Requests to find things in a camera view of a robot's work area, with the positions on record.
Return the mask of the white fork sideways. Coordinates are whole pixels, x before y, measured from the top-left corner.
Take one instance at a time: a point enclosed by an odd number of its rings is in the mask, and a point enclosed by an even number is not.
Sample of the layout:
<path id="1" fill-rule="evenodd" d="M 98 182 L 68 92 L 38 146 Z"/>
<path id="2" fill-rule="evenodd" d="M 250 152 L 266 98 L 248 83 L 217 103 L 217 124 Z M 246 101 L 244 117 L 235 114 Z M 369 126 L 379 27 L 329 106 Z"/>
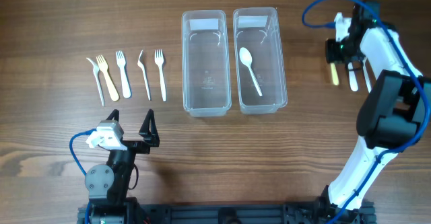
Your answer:
<path id="1" fill-rule="evenodd" d="M 151 100 L 151 93 L 150 93 L 149 83 L 148 83 L 148 80 L 147 80 L 147 74 L 146 74 L 146 70 L 145 70 L 145 65 L 143 64 L 143 56 L 144 56 L 144 52 L 143 52 L 143 50 L 141 50 L 141 52 L 139 53 L 139 56 L 138 56 L 137 66 L 142 70 L 143 80 L 144 80 L 144 83 L 145 83 L 145 90 L 147 92 L 147 98 L 150 101 Z"/>

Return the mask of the white wide-handled plastic spoon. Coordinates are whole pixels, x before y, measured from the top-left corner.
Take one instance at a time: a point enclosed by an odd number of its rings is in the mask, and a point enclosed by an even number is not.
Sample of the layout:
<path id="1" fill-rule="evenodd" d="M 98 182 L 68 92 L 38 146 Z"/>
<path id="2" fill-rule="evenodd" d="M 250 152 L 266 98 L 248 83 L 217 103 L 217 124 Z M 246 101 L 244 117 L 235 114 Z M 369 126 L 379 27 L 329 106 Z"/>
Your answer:
<path id="1" fill-rule="evenodd" d="M 356 74 L 355 74 L 352 63 L 347 64 L 347 71 L 348 71 L 350 89 L 352 91 L 358 91 L 358 82 L 356 79 Z"/>

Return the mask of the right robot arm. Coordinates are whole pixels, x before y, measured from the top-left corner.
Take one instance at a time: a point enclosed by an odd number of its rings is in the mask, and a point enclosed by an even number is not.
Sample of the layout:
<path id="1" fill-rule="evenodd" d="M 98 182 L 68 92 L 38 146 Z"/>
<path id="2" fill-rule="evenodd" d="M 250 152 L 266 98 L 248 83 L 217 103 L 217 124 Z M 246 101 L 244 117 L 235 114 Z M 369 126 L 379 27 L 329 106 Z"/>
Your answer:
<path id="1" fill-rule="evenodd" d="M 416 144 L 430 119 L 430 80 L 409 61 L 396 29 L 379 18 L 377 1 L 355 0 L 351 17 L 341 13 L 328 28 L 336 36 L 325 43 L 327 62 L 350 66 L 358 61 L 376 79 L 356 121 L 358 141 L 338 177 L 312 202 L 273 205 L 191 206 L 192 220 L 239 223 L 280 215 L 291 222 L 368 222 L 374 214 L 364 195 L 382 169 Z"/>

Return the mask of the cream yellow plastic spoon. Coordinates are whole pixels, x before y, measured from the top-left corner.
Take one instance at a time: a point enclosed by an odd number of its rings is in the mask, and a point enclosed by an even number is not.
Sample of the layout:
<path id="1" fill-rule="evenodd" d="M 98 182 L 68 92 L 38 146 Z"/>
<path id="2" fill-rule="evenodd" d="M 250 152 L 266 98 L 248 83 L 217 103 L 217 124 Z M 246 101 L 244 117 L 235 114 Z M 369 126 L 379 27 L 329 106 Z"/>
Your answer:
<path id="1" fill-rule="evenodd" d="M 330 63 L 330 70 L 331 70 L 331 80 L 333 85 L 339 85 L 339 78 L 337 73 L 337 68 L 335 66 L 335 63 Z"/>

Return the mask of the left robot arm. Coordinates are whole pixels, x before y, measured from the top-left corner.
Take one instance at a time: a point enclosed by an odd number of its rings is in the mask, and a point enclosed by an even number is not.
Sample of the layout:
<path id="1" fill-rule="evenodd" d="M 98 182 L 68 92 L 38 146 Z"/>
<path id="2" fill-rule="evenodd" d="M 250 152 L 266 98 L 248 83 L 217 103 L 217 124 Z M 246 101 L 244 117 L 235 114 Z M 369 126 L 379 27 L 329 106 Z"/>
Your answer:
<path id="1" fill-rule="evenodd" d="M 158 147 L 158 136 L 154 111 L 148 110 L 139 129 L 140 141 L 123 138 L 124 131 L 119 124 L 119 111 L 113 110 L 91 132 L 87 144 L 109 151 L 105 164 L 98 164 L 88 170 L 85 185 L 89 203 L 80 223 L 150 223 L 148 214 L 141 208 L 137 199 L 128 197 L 132 172 L 137 171 L 135 157 L 148 154 L 152 147 Z"/>

